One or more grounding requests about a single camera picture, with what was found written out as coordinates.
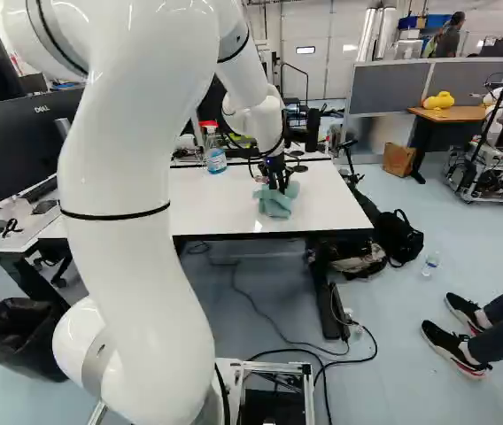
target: red and white sneaker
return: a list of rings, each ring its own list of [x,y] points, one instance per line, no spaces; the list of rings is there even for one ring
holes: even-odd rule
[[[466,360],[464,353],[458,346],[470,339],[467,335],[449,334],[442,330],[432,321],[424,321],[421,325],[422,336],[429,343],[432,349],[447,359],[459,372],[470,379],[481,380],[487,376],[491,366],[473,365]]]

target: small water bottle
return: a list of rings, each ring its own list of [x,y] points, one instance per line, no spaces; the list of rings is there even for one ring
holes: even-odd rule
[[[433,271],[440,265],[440,253],[438,251],[429,254],[425,259],[425,265],[422,267],[422,275],[430,277]]]
[[[216,143],[216,128],[212,126],[206,127],[206,168],[210,174],[218,174],[228,167],[226,153],[219,148]]]

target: trash bin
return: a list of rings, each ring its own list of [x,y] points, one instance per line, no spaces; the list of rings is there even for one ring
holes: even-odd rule
[[[0,365],[33,378],[61,383],[52,338],[62,313],[46,301],[7,298],[0,302]]]

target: white wall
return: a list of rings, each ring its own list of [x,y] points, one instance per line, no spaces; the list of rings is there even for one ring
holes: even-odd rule
[[[420,12],[423,0],[413,0],[412,10]],[[343,98],[350,85],[350,69],[368,0],[303,0],[267,6],[267,36],[272,50],[286,62],[304,69],[310,77],[309,98]],[[407,12],[409,0],[399,0],[399,13]],[[282,10],[282,38],[280,14]],[[430,13],[465,11],[463,54],[480,51],[478,42],[487,35],[503,35],[503,0],[429,0]],[[254,38],[265,38],[263,6],[250,5],[248,12]],[[314,46],[313,55],[298,55],[298,46]],[[288,71],[285,96],[305,97],[305,79]]]

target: black sneaker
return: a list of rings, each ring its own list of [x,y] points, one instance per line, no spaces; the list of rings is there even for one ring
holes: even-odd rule
[[[473,365],[466,360],[464,353],[458,346],[470,339],[467,335],[449,334],[443,331],[432,321],[424,321],[421,325],[422,335],[435,352],[445,359],[470,379],[480,380],[486,377],[486,372],[491,370],[490,365]]]
[[[468,301],[452,292],[448,292],[445,298],[446,306],[456,316],[456,318],[468,326],[474,335],[481,334],[485,328],[480,326],[475,312],[480,310],[480,306],[472,301]]]

